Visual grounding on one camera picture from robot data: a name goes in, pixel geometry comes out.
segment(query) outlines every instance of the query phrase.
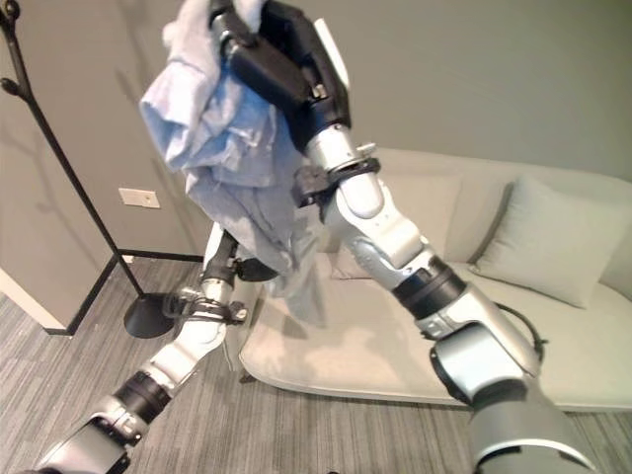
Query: baseboard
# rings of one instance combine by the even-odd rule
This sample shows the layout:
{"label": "baseboard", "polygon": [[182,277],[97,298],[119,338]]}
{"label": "baseboard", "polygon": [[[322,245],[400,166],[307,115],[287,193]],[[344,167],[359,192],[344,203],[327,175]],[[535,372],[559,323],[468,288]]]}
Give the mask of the baseboard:
{"label": "baseboard", "polygon": [[168,252],[150,252],[147,250],[131,250],[120,249],[123,255],[131,255],[132,257],[144,257],[147,259],[164,259],[164,260],[177,260],[181,262],[202,262],[202,255],[190,255],[190,254],[170,254]]}
{"label": "baseboard", "polygon": [[101,291],[101,288],[108,280],[108,277],[117,265],[117,262],[117,257],[115,255],[112,255],[106,263],[106,266],[103,268],[103,271],[97,278],[97,281],[95,281],[95,284],[93,284],[92,288],[90,289],[88,296],[86,296],[86,299],[84,299],[83,303],[81,303],[79,311],[77,311],[77,314],[75,314],[75,317],[72,318],[72,321],[70,321],[70,324],[66,329],[43,328],[44,331],[51,336],[73,336],[77,332],[77,329],[83,321],[83,318],[85,318],[86,314],[88,314],[90,306],[92,306],[92,303],[97,298],[99,291]]}

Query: wall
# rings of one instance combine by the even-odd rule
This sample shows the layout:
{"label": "wall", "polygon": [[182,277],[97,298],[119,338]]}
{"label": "wall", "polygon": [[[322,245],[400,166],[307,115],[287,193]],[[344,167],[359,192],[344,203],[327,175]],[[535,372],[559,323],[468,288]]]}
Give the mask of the wall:
{"label": "wall", "polygon": [[[23,0],[18,33],[39,103],[118,245],[201,253],[209,222],[136,108],[177,11],[160,3]],[[0,42],[0,75],[13,77]],[[123,206],[119,187],[156,190],[162,208]],[[0,268],[65,327],[110,255],[26,105],[0,92]]]}
{"label": "wall", "polygon": [[632,2],[291,3],[332,30],[358,140],[632,181]]}

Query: black coat rack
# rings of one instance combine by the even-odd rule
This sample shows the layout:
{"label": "black coat rack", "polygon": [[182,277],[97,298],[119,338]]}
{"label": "black coat rack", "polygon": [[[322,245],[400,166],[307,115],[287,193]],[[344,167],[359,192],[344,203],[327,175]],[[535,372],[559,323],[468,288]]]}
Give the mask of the black coat rack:
{"label": "black coat rack", "polygon": [[4,11],[0,9],[0,27],[2,28],[2,33],[4,34],[9,46],[9,52],[11,54],[13,67],[15,68],[17,82],[7,77],[3,77],[0,79],[2,89],[12,96],[19,97],[29,106],[31,113],[38,123],[41,132],[45,136],[48,145],[54,152],[61,168],[68,177],[68,180],[70,180],[70,183],[77,192],[77,195],[79,195],[79,198],[86,206],[86,209],[88,209],[88,212],[95,221],[95,224],[97,224],[101,235],[103,235],[103,238],[108,243],[108,246],[112,249],[114,256],[127,276],[127,279],[134,287],[134,290],[136,291],[136,299],[125,313],[125,328],[132,336],[142,339],[154,338],[165,334],[174,325],[173,319],[167,318],[163,315],[162,303],[165,294],[148,293],[143,291],[140,287],[138,280],[131,272],[131,269],[124,260],[120,249],[117,247],[117,244],[110,235],[110,232],[106,228],[106,225],[97,212],[97,209],[90,201],[90,198],[81,185],[79,178],[68,162],[61,145],[59,145],[59,142],[52,132],[52,129],[50,128],[50,125],[48,124],[48,121],[46,120],[46,117],[41,111],[40,105],[35,98],[33,89],[31,88],[31,82],[29,81],[29,76],[27,74],[27,69],[24,64],[24,59],[20,51],[20,44],[16,36],[16,21],[19,17],[20,5],[18,2],[16,0],[7,0],[4,5]]}

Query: light gray pillow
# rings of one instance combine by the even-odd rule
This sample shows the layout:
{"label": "light gray pillow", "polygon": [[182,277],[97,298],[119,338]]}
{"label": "light gray pillow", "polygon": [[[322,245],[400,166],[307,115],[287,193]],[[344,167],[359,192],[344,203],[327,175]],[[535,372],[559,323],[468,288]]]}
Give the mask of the light gray pillow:
{"label": "light gray pillow", "polygon": [[624,202],[565,195],[522,176],[470,270],[586,308],[631,220]]}
{"label": "light gray pillow", "polygon": [[[454,175],[381,174],[395,206],[418,226],[442,257],[454,206],[461,190],[461,177]],[[370,275],[357,264],[354,254],[341,245],[332,266],[332,278],[362,279]]]}

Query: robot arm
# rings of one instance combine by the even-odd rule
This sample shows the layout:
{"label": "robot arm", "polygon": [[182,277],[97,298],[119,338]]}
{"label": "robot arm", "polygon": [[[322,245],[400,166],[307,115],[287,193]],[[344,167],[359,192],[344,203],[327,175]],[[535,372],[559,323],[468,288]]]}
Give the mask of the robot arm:
{"label": "robot arm", "polygon": [[262,11],[258,36],[230,0],[211,3],[209,23],[228,66],[280,108],[294,145],[311,159],[295,177],[297,204],[317,203],[357,262],[435,341],[437,376],[474,410],[477,472],[595,470],[576,448],[570,422],[542,394],[533,347],[397,210],[377,177],[372,147],[353,145],[347,73],[326,27],[317,22],[315,28],[300,10],[274,0]]}
{"label": "robot arm", "polygon": [[230,302],[239,273],[236,248],[235,239],[215,224],[201,291],[181,293],[186,317],[178,337],[105,397],[85,423],[48,452],[36,472],[118,474],[127,468],[127,449],[145,437],[151,422],[178,395],[199,362],[221,345],[226,324],[243,319],[243,305]]}

